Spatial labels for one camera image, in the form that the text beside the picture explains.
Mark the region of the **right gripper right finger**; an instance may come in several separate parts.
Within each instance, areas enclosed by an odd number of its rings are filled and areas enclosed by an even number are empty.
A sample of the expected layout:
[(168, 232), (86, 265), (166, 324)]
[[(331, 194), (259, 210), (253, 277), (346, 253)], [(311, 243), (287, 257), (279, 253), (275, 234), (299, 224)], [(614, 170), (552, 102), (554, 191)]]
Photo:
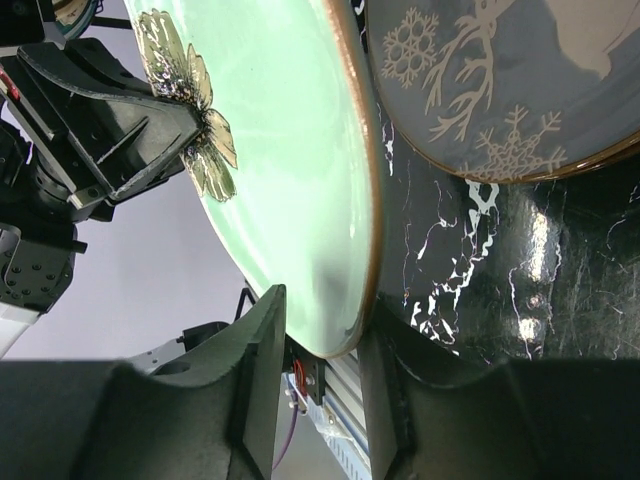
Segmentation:
[(462, 360), (377, 302), (358, 348), (376, 479), (635, 479), (635, 360)]

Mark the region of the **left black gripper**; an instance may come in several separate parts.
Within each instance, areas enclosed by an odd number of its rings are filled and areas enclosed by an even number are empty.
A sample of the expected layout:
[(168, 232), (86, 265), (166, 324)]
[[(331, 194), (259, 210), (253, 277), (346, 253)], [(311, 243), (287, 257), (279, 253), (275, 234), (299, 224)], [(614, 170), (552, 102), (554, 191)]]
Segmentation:
[(1, 95), (33, 142), (37, 196), (75, 221), (181, 172), (202, 130), (193, 107), (154, 96), (95, 38), (2, 57)]

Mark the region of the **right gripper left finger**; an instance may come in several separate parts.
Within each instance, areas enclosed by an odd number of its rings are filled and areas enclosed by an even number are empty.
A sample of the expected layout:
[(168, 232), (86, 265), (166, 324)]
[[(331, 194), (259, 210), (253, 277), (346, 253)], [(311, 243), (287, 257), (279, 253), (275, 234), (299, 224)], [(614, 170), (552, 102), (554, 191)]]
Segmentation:
[(286, 289), (152, 373), (125, 361), (5, 361), (5, 479), (267, 479)]

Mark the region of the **mint green flower plate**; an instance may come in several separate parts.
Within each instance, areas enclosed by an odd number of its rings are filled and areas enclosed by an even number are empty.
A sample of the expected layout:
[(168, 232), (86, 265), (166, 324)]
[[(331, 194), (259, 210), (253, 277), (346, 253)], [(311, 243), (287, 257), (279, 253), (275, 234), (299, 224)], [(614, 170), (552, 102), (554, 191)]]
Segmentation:
[(235, 195), (204, 210), (257, 293), (287, 289), (287, 334), (321, 358), (359, 341), (383, 237), (384, 154), (347, 1), (130, 1), (172, 20), (229, 122)]

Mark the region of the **grey plate deer pattern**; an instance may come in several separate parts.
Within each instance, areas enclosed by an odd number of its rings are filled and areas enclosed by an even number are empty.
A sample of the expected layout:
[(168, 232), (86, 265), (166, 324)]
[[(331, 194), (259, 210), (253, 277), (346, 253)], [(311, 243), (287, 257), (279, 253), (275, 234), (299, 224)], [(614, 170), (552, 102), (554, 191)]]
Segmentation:
[(639, 150), (635, 1), (370, 1), (365, 20), (387, 114), (448, 173), (532, 182)]

